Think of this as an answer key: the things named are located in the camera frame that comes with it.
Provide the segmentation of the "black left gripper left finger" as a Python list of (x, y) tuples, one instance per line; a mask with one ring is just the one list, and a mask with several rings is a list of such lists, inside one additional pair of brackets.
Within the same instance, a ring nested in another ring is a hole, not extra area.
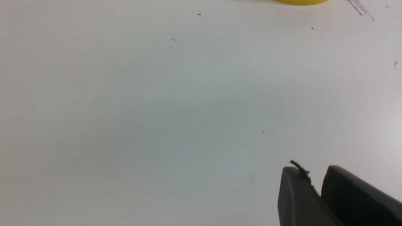
[(278, 195), (281, 226), (341, 226), (343, 223), (324, 203), (311, 184), (309, 171), (290, 160), (282, 169)]

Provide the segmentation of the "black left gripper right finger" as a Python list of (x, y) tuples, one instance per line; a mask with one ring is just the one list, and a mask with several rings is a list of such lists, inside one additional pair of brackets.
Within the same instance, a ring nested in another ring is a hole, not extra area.
[(331, 165), (321, 198), (346, 226), (400, 226), (402, 203), (346, 169)]

